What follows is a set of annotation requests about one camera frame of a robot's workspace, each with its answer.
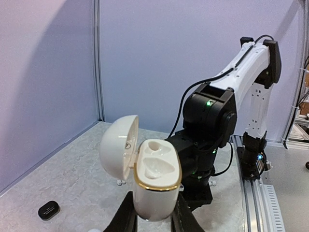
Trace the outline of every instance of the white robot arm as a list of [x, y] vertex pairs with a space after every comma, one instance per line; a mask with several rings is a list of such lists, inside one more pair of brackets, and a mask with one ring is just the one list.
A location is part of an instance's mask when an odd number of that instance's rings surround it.
[[262, 138], [266, 133], [265, 118], [267, 116], [272, 86], [266, 89], [264, 85], [255, 83], [255, 80], [269, 66], [269, 47], [262, 43], [244, 43], [241, 51], [221, 73], [226, 72], [230, 68], [234, 68], [235, 64], [252, 45], [254, 46], [253, 49], [237, 68], [225, 78], [212, 82], [210, 86], [220, 89], [232, 88], [235, 93], [237, 112], [241, 107], [245, 95], [250, 91], [252, 96], [249, 111], [250, 121], [246, 126], [246, 132], [253, 138]]
[[225, 146], [234, 133], [237, 112], [249, 91], [250, 120], [243, 136], [245, 148], [239, 148], [238, 153], [243, 177], [260, 178], [256, 161], [266, 146], [265, 119], [273, 84], [281, 74], [281, 58], [274, 40], [256, 43], [253, 38], [242, 37], [240, 42], [240, 52], [218, 76], [211, 78], [211, 82], [198, 82], [201, 85], [183, 106], [184, 130], [166, 139], [178, 151], [184, 179], [189, 178], [188, 183], [183, 183], [192, 188], [201, 182], [199, 179], [194, 183], [192, 173], [205, 182], [214, 175], [216, 150]]

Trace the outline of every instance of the gold trim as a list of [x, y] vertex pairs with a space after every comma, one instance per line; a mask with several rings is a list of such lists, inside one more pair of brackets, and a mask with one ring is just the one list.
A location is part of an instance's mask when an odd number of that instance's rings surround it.
[[142, 182], [138, 175], [137, 175], [137, 162], [134, 163], [134, 179], [135, 179], [135, 182], [142, 188], [146, 189], [146, 190], [151, 190], [151, 191], [172, 191], [174, 189], [177, 189], [181, 182], [182, 182], [182, 178], [183, 178], [183, 173], [182, 173], [182, 167], [180, 165], [180, 160], [179, 160], [179, 156], [178, 156], [178, 152], [176, 151], [176, 149], [174, 148], [175, 152], [176, 152], [176, 155], [177, 155], [177, 160], [178, 160], [178, 164], [179, 164], [179, 178], [176, 182], [175, 185], [172, 185], [172, 186], [167, 186], [167, 187], [164, 187], [164, 188], [159, 188], [159, 187], [156, 187], [156, 186], [151, 186], [151, 185], [147, 185], [145, 184], [144, 182]]

